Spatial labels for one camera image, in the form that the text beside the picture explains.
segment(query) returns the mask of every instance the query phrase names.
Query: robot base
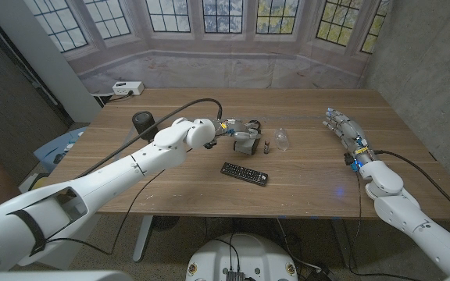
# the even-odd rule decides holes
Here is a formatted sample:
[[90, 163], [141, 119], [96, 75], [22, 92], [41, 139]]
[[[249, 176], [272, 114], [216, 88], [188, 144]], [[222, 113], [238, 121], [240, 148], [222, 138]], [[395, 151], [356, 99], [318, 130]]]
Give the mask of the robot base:
[[[230, 241], [230, 234], [218, 237], [223, 241]], [[235, 233], [232, 245], [239, 255], [241, 272], [239, 279], [253, 278], [255, 281], [283, 280], [296, 281], [298, 275], [295, 263], [288, 253], [274, 242], [250, 233]], [[232, 269], [238, 270], [238, 259], [232, 249]], [[230, 271], [229, 245], [218, 240], [211, 240], [202, 246], [188, 262], [187, 281], [227, 281]]]

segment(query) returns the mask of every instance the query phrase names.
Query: wire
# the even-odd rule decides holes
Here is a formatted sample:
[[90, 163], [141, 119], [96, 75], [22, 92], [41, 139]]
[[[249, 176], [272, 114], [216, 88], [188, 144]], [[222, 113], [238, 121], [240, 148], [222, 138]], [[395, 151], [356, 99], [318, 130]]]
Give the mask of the wire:
[[122, 100], [122, 99], [125, 99], [125, 98], [129, 98], [129, 97], [131, 97], [132, 95], [133, 95], [133, 91], [129, 91], [128, 94], [125, 94], [124, 96], [122, 96], [122, 97], [120, 97], [120, 98], [114, 98], [114, 99], [111, 99], [111, 100], [107, 101], [107, 103], [110, 103], [110, 102], [118, 102], [119, 100]]
[[444, 195], [444, 197], [449, 200], [450, 202], [450, 196], [445, 193], [445, 191], [427, 174], [427, 172], [423, 171], [423, 169], [421, 169], [418, 165], [416, 165], [414, 162], [408, 160], [406, 157], [403, 157], [401, 155], [398, 155], [396, 153], [393, 152], [389, 152], [389, 151], [382, 151], [382, 150], [377, 150], [374, 151], [374, 154], [379, 155], [379, 154], [388, 154], [388, 155], [393, 155], [405, 162], [408, 162], [411, 166], [413, 166], [414, 168], [416, 168], [418, 171], [420, 171], [420, 173], [422, 173], [436, 188], [438, 191], [440, 191], [440, 193], [442, 195]]
[[114, 243], [112, 244], [112, 249], [110, 250], [110, 252], [105, 251], [100, 249], [99, 247], [96, 247], [88, 242], [85, 241], [81, 241], [81, 240], [77, 240], [77, 239], [73, 239], [73, 238], [55, 238], [55, 239], [50, 239], [50, 240], [46, 240], [46, 243], [51, 243], [51, 242], [55, 242], [55, 241], [72, 241], [72, 242], [76, 242], [79, 244], [83, 244], [85, 246], [88, 246], [90, 248], [95, 249], [96, 251], [99, 251], [103, 254], [107, 254], [107, 255], [111, 255], [114, 252], [114, 248], [116, 247], [116, 243], [117, 243], [117, 239], [119, 238], [119, 235], [121, 233], [121, 230], [123, 229], [124, 226], [124, 222], [126, 222], [126, 218], [128, 217], [128, 215], [130, 214], [131, 208], [133, 208], [134, 202], [137, 200], [138, 195], [140, 195], [140, 193], [148, 186], [149, 183], [151, 183], [153, 180], [155, 180], [155, 178], [157, 178], [159, 175], [161, 175], [165, 170], [159, 172], [157, 175], [155, 175], [153, 178], [151, 178], [141, 189], [140, 191], [138, 191], [137, 195], [134, 197], [133, 201], [131, 202], [130, 207], [128, 208], [128, 211], [126, 212], [126, 215], [124, 215], [123, 221], [121, 222], [121, 226], [119, 227], [119, 230], [117, 231], [116, 234], [116, 238], [114, 239]]
[[237, 257], [237, 272], [239, 272], [239, 254], [238, 254], [238, 251], [235, 249], [234, 245], [232, 245], [231, 243], [228, 243], [228, 242], [226, 242], [224, 240], [218, 239], [218, 238], [213, 238], [213, 240], [216, 240], [216, 241], [219, 241], [219, 242], [223, 242], [223, 243], [229, 245], [230, 247], [232, 247], [232, 249], [234, 249], [235, 256]]
[[177, 109], [177, 110], [171, 112], [170, 114], [162, 117], [161, 119], [157, 120], [157, 122], [152, 124], [145, 131], [141, 132], [139, 135], [137, 135], [136, 137], [134, 137], [133, 139], [131, 139], [130, 141], [128, 141], [127, 143], [122, 145], [120, 148], [117, 148], [113, 153], [107, 155], [105, 158], [100, 160], [98, 163], [94, 164], [90, 169], [87, 169], [86, 171], [82, 172], [79, 176], [76, 176], [74, 179], [78, 179], [78, 178], [80, 178], [82, 176], [86, 176], [87, 174], [93, 172], [95, 169], [97, 169], [99, 166], [101, 166], [102, 164], [107, 162], [109, 159], [111, 159], [112, 157], [116, 156], [121, 151], [123, 151], [125, 148], [129, 147], [130, 145], [132, 145], [139, 138], [143, 137], [145, 134], [150, 132], [152, 129], [156, 128], [160, 123], [166, 121], [169, 117], [177, 114], [178, 112], [186, 109], [187, 107], [189, 107], [191, 105], [195, 105], [195, 104], [197, 104], [199, 102], [204, 102], [204, 101], [212, 101], [212, 102], [214, 102], [214, 103], [216, 103], [218, 105], [218, 114], [216, 115], [216, 118], [217, 119], [221, 119], [222, 118], [222, 105], [216, 99], [213, 99], [213, 98], [201, 98], [201, 99], [198, 99], [198, 100], [195, 100], [195, 101], [191, 101], [191, 102], [187, 103], [186, 105], [180, 107], [179, 109]]
[[[357, 227], [357, 231], [355, 233], [355, 237], [353, 238], [353, 242], [350, 244], [350, 248], [349, 248], [349, 253], [348, 253], [348, 269], [350, 270], [351, 273], [353, 273], [354, 275], [360, 276], [360, 277], [370, 277], [370, 276], [386, 276], [386, 277], [393, 277], [393, 278], [398, 278], [398, 279], [404, 279], [404, 280], [411, 280], [411, 281], [420, 281], [418, 279], [414, 279], [414, 278], [410, 278], [410, 277], [406, 277], [406, 276], [398, 276], [398, 275], [393, 275], [393, 274], [388, 274], [388, 273], [357, 273], [353, 271], [352, 268], [352, 259], [354, 261], [355, 267], [357, 267], [357, 263], [355, 262], [355, 256], [353, 254], [353, 247], [355, 246], [355, 242], [357, 242], [357, 237], [359, 236], [359, 231], [360, 231], [360, 226], [363, 220], [363, 205], [362, 205], [362, 198], [360, 197], [360, 177], [359, 177], [359, 173], [355, 172], [355, 174], [357, 175], [357, 185], [358, 185], [358, 189], [359, 189], [359, 226]], [[347, 226], [345, 225], [345, 223], [343, 223], [343, 226], [345, 227], [345, 233], [348, 239], [348, 231], [347, 231]]]
[[279, 223], [280, 231], [282, 231], [282, 237], [284, 238], [284, 242], [286, 243], [286, 248], [287, 248], [287, 252], [289, 253], [289, 255], [290, 255], [294, 260], [296, 260], [297, 262], [299, 262], [299, 263], [301, 263], [301, 264], [303, 264], [303, 265], [309, 266], [309, 267], [311, 267], [311, 268], [315, 268], [317, 272], [321, 272], [322, 269], [321, 269], [319, 266], [309, 264], [308, 262], [304, 262], [304, 261], [302, 261], [301, 259], [296, 258], [296, 257], [291, 253], [291, 250], [289, 250], [288, 241], [286, 240], [286, 233], [284, 232], [284, 228], [282, 227], [282, 224], [280, 224], [280, 220], [279, 220], [278, 218], [277, 218], [277, 222]]

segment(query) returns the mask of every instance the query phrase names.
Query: concrete wall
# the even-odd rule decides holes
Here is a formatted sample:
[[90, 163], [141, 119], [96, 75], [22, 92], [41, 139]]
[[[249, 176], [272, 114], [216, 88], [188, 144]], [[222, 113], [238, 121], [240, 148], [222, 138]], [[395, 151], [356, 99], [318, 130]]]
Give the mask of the concrete wall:
[[363, 86], [378, 90], [450, 173], [450, 1], [394, 0]]

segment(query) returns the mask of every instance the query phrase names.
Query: window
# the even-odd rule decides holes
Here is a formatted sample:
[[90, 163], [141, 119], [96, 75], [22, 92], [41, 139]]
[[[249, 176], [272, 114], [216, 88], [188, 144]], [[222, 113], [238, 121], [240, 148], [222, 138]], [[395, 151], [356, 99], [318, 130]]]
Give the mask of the window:
[[146, 0], [155, 32], [191, 32], [187, 0]]
[[346, 46], [363, 0], [327, 0], [317, 38]]
[[242, 0], [202, 0], [204, 32], [242, 33]]
[[119, 0], [83, 0], [102, 38], [130, 33]]
[[366, 40], [362, 46], [362, 51], [368, 54], [372, 54], [374, 51], [374, 44], [376, 44], [376, 39], [378, 39], [378, 34], [380, 33], [381, 26], [384, 22], [384, 17], [387, 15], [389, 0], [381, 0], [380, 6], [376, 11], [373, 23], [369, 28]]
[[88, 44], [65, 0], [25, 0], [60, 52]]
[[259, 0], [257, 34], [293, 34], [298, 0]]

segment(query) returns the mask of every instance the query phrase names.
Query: power strip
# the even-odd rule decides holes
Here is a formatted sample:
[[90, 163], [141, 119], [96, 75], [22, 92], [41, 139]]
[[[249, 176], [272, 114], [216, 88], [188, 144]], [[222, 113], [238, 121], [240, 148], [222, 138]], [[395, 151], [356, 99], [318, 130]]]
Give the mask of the power strip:
[[145, 89], [142, 82], [116, 82], [112, 86], [115, 95], [127, 95], [128, 92], [133, 91], [133, 95], [140, 95]]

